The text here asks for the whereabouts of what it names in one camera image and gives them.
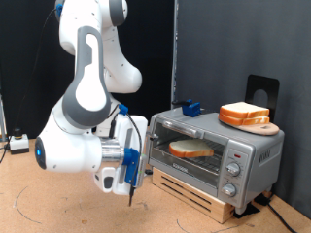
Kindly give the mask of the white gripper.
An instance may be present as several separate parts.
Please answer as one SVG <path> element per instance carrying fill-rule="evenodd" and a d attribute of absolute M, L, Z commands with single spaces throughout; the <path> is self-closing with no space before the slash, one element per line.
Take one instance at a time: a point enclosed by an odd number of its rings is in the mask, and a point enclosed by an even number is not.
<path fill-rule="evenodd" d="M 143 183 L 148 156 L 143 153 L 148 121 L 143 116 L 118 115 L 111 138 L 102 138 L 102 166 L 93 174 L 95 184 L 105 193 L 132 196 Z M 157 134 L 148 134 L 158 140 Z"/>

